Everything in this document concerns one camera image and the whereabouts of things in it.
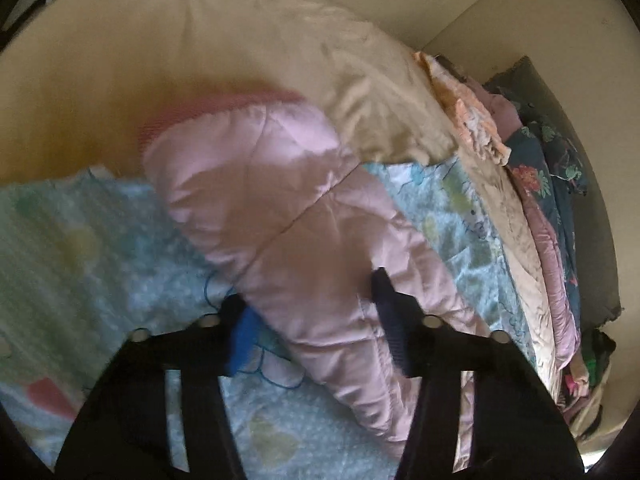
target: pile of bedding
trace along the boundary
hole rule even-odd
[[[131,330],[184,328],[233,287],[266,324],[223,383],[250,478],[387,478],[419,380],[392,363],[377,267],[457,330],[508,332],[558,398],[513,149],[434,67],[322,0],[59,0],[9,45],[3,183],[101,163],[153,187],[2,191],[1,400],[49,465]],[[456,469],[473,425],[473,375],[461,382]]]

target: wall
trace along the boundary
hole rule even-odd
[[[640,398],[640,33],[619,0],[479,0],[426,50],[484,81],[527,54],[574,124],[609,213],[625,309],[603,432]]]

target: pink blanket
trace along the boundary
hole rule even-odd
[[[396,290],[457,330],[488,335],[488,327],[323,113],[288,92],[214,96],[150,123],[141,148],[184,233],[311,377],[399,456],[418,381],[392,364],[371,272],[385,267]],[[463,384],[458,454],[468,455],[468,374]]]

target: gray headboard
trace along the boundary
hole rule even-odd
[[[495,75],[486,85],[513,90],[574,143],[578,149],[589,190],[586,196],[574,194],[575,250],[578,284],[582,304],[582,330],[616,319],[621,312],[618,290],[618,266],[607,209],[589,157],[571,121],[551,90],[546,86],[529,57],[523,57],[506,72]]]

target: beige wall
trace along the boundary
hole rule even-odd
[[[603,427],[640,398],[640,33],[619,0],[479,0],[426,47],[479,80],[523,54],[558,97],[598,178],[625,309]]]

